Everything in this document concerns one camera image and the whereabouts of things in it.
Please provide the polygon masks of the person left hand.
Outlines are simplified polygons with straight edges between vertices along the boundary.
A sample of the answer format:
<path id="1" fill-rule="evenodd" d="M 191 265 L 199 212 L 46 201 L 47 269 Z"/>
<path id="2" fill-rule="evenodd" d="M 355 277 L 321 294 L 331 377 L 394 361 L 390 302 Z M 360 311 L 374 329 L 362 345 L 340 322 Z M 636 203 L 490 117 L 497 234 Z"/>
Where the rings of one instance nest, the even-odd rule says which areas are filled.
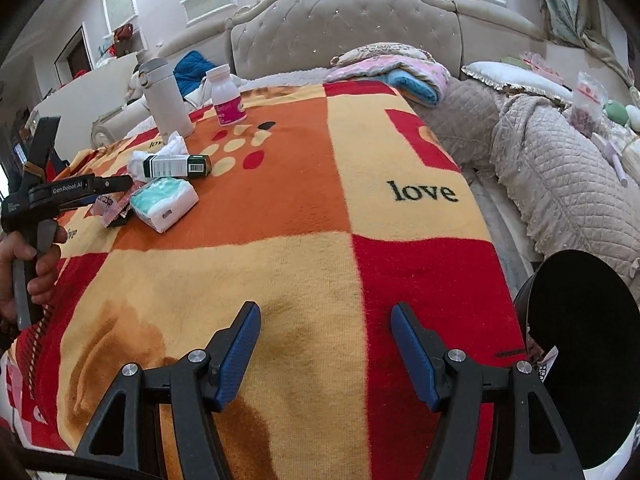
<path id="1" fill-rule="evenodd" d="M 27 243 L 20 232 L 1 237 L 1 318 L 11 324 L 17 323 L 16 301 L 13 289 L 14 262 L 25 263 L 29 274 L 26 292 L 37 306 L 44 306 L 53 297 L 58 281 L 58 263 L 61 260 L 61 245 L 67 240 L 66 229 L 59 226 L 51 247 L 41 254 Z"/>

